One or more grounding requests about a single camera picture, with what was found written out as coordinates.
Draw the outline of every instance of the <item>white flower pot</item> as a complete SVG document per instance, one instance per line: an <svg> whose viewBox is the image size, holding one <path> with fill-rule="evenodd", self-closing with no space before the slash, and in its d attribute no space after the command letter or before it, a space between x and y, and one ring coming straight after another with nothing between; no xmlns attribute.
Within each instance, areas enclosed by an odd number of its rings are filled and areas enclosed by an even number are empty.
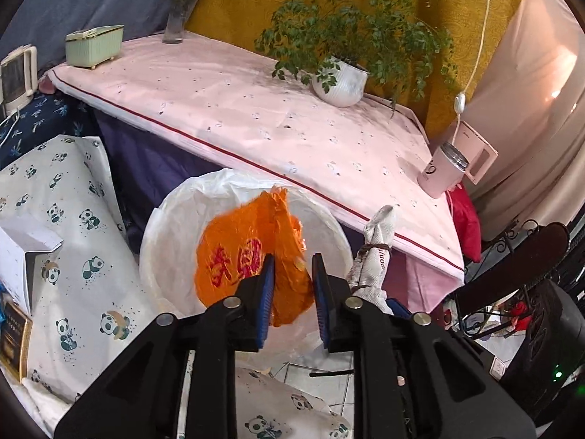
<svg viewBox="0 0 585 439"><path fill-rule="evenodd" d="M313 77L312 86L315 93L323 100L336 107L349 107L357 104L364 95L366 87L367 72L350 66L343 61L336 61L339 69L332 68L329 71L337 80L337 84L329 88L325 93L323 86Z"/></svg>

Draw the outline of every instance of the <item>metal screw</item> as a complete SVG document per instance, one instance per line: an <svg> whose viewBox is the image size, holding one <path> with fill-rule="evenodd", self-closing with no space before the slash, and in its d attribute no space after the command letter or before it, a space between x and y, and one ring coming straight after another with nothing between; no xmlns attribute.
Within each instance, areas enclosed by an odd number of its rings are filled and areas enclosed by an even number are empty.
<svg viewBox="0 0 585 439"><path fill-rule="evenodd" d="M352 296L345 299L345 305L347 305L349 308L361 308L363 304L363 300L359 297Z"/></svg>
<svg viewBox="0 0 585 439"><path fill-rule="evenodd" d="M431 316L426 314L425 312L417 312L412 316L414 322L421 327L425 327L426 325L431 325Z"/></svg>
<svg viewBox="0 0 585 439"><path fill-rule="evenodd" d="M225 308L238 308L240 305L242 305L242 301L238 297L228 297L223 300Z"/></svg>
<svg viewBox="0 0 585 439"><path fill-rule="evenodd" d="M156 318L157 324L159 324L161 327L168 327L174 321L175 321L175 319L171 314L160 314Z"/></svg>

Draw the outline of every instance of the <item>pink fabric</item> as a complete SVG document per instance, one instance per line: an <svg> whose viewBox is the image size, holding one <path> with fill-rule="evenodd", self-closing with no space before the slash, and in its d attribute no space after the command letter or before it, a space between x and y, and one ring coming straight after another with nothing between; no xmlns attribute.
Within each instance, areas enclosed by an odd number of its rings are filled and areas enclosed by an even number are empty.
<svg viewBox="0 0 585 439"><path fill-rule="evenodd" d="M55 86L46 74L39 79L39 92L43 94L55 94Z"/></svg>
<svg viewBox="0 0 585 439"><path fill-rule="evenodd" d="M452 292L450 289L451 283L442 272L396 251L382 284L387 297L398 300L410 312L431 313ZM439 299L438 292L446 294Z"/></svg>
<svg viewBox="0 0 585 439"><path fill-rule="evenodd" d="M200 157L290 180L356 230L383 205L398 206L394 247L421 264L407 275L419 304L434 307L462 284L445 196L431 199L416 183L431 153L413 121L368 98L333 107L299 82L273 79L274 61L223 42L194 34L182 44L160 41L127 41L111 63L93 71L63 64L50 77L63 92Z"/></svg>

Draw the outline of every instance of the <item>yellow curtain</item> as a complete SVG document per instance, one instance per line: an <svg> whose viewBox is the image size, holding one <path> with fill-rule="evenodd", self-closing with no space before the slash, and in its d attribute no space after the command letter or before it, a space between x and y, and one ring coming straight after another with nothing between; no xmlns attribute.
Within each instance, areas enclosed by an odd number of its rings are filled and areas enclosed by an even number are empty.
<svg viewBox="0 0 585 439"><path fill-rule="evenodd" d="M199 0L186 28L189 31L254 51L254 39L270 27L270 17L284 0ZM521 0L491 0L486 36L478 71L467 91L471 98ZM451 31L454 41L452 61L458 66L457 90L462 89L476 62L482 33L486 0L440 0L432 8L420 6L420 16L433 26ZM383 88L371 88L378 95ZM428 80L425 99L414 101L404 95L400 102L409 105L425 124L429 137L444 131L454 117L453 98L443 77L435 71Z"/></svg>

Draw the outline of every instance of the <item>white plastic bag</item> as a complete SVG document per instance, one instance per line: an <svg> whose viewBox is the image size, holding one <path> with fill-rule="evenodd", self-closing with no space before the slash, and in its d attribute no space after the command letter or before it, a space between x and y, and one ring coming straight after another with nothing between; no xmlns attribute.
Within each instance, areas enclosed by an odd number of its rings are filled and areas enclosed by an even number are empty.
<svg viewBox="0 0 585 439"><path fill-rule="evenodd" d="M207 224L273 186L288 189L288 208L302 224L305 262L311 272L311 258L323 254L327 272L345 278L352 265L352 253L341 226L329 210L306 192L274 179L262 179L224 169L185 180L154 209L148 220L140 249L140 278L158 302L161 312L178 317L204 312L197 298L193 275L197 269L195 250ZM238 353L239 366L266 369L313 351L321 343L315 305L292 324L268 329L259 353Z"/></svg>

